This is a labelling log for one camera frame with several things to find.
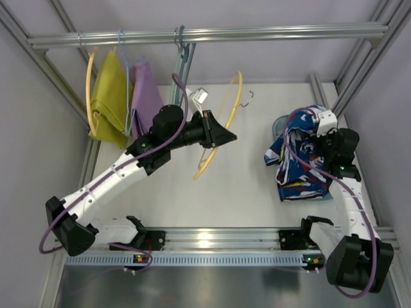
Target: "clothes hanger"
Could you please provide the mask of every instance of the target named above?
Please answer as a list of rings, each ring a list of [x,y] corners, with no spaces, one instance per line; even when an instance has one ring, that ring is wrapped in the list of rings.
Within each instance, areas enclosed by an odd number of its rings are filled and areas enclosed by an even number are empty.
[[[97,127],[94,126],[94,123],[92,121],[92,112],[91,112],[91,103],[90,103],[90,100],[91,100],[90,99],[90,82],[91,82],[92,63],[94,62],[94,58],[96,57],[97,50],[98,50],[98,47],[95,47],[92,53],[89,54],[90,56],[89,65],[87,66],[87,74],[85,75],[85,106],[87,108],[87,120],[89,121],[90,129],[91,129],[93,136],[97,135]]]
[[[179,73],[179,67],[180,67],[180,64],[181,64],[181,61],[182,61],[182,51],[183,51],[182,46],[177,44],[177,31],[178,30],[179,30],[179,27],[176,27],[174,29],[174,44],[177,46],[177,50],[178,50],[177,60],[175,62],[174,71],[173,71],[173,73],[175,73],[175,74]],[[171,89],[170,89],[170,98],[169,98],[169,101],[168,101],[169,105],[174,104],[176,91],[177,91],[177,86],[176,86],[175,83],[172,82],[171,83]]]
[[[193,61],[193,55],[190,54],[190,44],[184,44],[183,40],[182,40],[182,32],[184,30],[184,25],[180,26],[180,30],[179,30],[179,42],[180,42],[180,48],[182,48],[182,50],[184,51],[184,54],[182,55],[182,61],[181,61],[181,65],[180,65],[180,71],[179,71],[179,76],[181,78],[181,80],[184,81],[184,84],[187,84],[187,79],[188,79],[188,71],[186,70],[186,72],[184,72],[184,68],[186,66],[186,63],[189,60],[189,58],[191,59],[191,61]],[[180,89],[177,89],[177,93],[175,93],[175,98],[174,98],[174,104],[181,106],[182,103],[182,92],[180,91]]]
[[[229,95],[229,93],[230,93],[231,86],[233,85],[234,82],[237,82],[237,81],[238,81],[238,91],[237,91],[236,101],[234,102],[234,106],[232,107],[230,116],[229,116],[229,118],[228,118],[228,120],[227,120],[227,122],[226,122],[226,124],[225,124],[225,126],[224,126],[226,129],[229,129],[229,128],[230,128],[230,125],[231,125],[231,123],[232,123],[232,119],[234,119],[234,116],[235,116],[235,114],[236,114],[236,111],[237,111],[238,107],[240,106],[241,93],[243,92],[243,74],[242,74],[240,71],[237,71],[237,72],[236,72],[236,75],[235,75],[234,78],[231,80],[230,85],[229,85],[229,88],[227,89],[227,92],[225,93],[225,97],[224,97],[223,103],[222,103],[222,105],[221,105],[221,107],[220,107],[220,111],[218,112],[218,115],[217,115],[217,119],[218,119],[218,117],[220,116],[220,114],[221,114],[221,112],[222,112],[222,110],[223,110],[223,107],[224,107],[225,102],[226,102],[226,100],[227,100],[227,98],[228,98],[228,95]],[[204,158],[204,155],[205,155],[205,153],[206,153],[205,150],[203,151],[203,154],[202,154],[202,156],[201,156],[201,158],[200,158],[200,162],[198,163],[198,172],[197,172],[197,174],[194,176],[194,180],[196,180],[196,179],[207,169],[207,167],[208,167],[208,165],[210,164],[211,160],[212,160],[213,157],[216,155],[217,150],[218,150],[218,147],[217,147],[217,148],[214,148],[214,149],[211,151],[210,155],[209,155],[206,159],[203,159],[203,158]]]
[[[124,134],[128,137],[130,136],[131,132],[131,126],[133,125],[133,120],[134,117],[136,116],[136,111],[133,110],[131,120],[130,120],[130,126],[128,126],[128,118],[130,117],[130,93],[129,93],[129,88],[130,88],[130,67],[132,67],[134,64],[144,60],[144,55],[140,56],[136,61],[129,62],[127,55],[123,49],[123,43],[121,41],[121,36],[124,35],[123,30],[120,29],[118,30],[118,48],[121,52],[121,56],[123,57],[124,62],[126,63],[126,76],[127,76],[127,101],[126,101],[126,107],[127,107],[127,114],[126,114],[126,120],[125,120],[125,125],[124,125]]]
[[[249,99],[249,101],[246,103],[246,104],[240,104],[240,106],[242,107],[242,108],[245,108],[245,107],[247,107],[250,103],[251,103],[251,101],[252,101],[252,99],[254,98],[254,92],[252,92],[251,90],[249,90],[249,92],[250,92],[250,94],[251,94],[251,97],[250,97],[250,99]]]

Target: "linear rail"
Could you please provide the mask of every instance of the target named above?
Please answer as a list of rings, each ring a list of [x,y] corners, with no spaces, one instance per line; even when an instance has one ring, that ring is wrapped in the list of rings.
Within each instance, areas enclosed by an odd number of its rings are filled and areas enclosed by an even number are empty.
[[[147,228],[166,232],[164,248],[153,252],[152,266],[305,266],[319,250],[283,251],[280,230],[298,228]],[[378,227],[381,239],[399,249],[392,228]],[[142,266],[136,252],[90,250],[68,257],[68,266]]]
[[[382,38],[388,30],[383,22],[361,22],[314,26],[272,26],[258,28],[186,29],[184,43],[242,42],[259,40],[303,39],[357,39]],[[34,49],[85,46],[118,45],[119,34],[111,32],[79,32],[59,35],[32,35],[28,43]],[[123,44],[174,44],[178,42],[175,30],[124,31],[120,36]]]

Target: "hanging rail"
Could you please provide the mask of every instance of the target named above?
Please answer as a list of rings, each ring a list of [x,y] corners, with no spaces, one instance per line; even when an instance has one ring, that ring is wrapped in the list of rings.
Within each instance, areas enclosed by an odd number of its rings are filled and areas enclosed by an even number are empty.
[[[383,22],[328,24],[320,26],[274,26],[259,28],[187,29],[184,43],[241,42],[257,40],[357,39],[382,38],[388,30]],[[174,30],[124,31],[124,44],[174,44]],[[118,32],[64,33],[32,35],[28,39],[34,49],[118,45]]]

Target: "purple cloth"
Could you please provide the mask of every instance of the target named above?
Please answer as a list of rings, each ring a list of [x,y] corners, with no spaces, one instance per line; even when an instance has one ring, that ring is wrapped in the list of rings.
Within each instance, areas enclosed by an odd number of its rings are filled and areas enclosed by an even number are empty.
[[[132,134],[134,140],[148,133],[153,125],[153,117],[164,106],[157,82],[155,81],[150,64],[140,61],[130,68],[130,81],[134,85],[131,114],[134,115]]]

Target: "folded garment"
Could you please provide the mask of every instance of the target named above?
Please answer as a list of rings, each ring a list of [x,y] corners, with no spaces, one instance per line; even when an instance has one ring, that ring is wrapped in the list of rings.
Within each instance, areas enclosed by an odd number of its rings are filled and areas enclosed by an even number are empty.
[[[133,65],[130,69],[130,81],[134,85],[131,129],[133,138],[137,139],[148,133],[153,125],[153,117],[164,104],[150,64],[146,60]]]
[[[133,86],[129,86],[129,95]],[[90,136],[101,141],[117,144],[120,148],[127,145],[125,119],[127,116],[127,76],[116,54],[109,51],[101,63],[96,84],[91,97],[93,123],[97,134]]]
[[[326,110],[317,105],[309,108],[316,114]],[[311,114],[301,110],[294,114],[288,123],[286,138],[298,157],[323,170],[324,158],[315,153],[315,145],[309,138],[317,131],[317,128],[318,124],[313,122]],[[331,180],[295,160],[284,145],[283,134],[266,151],[264,161],[268,166],[279,165],[276,180],[282,201],[322,198],[327,194]]]

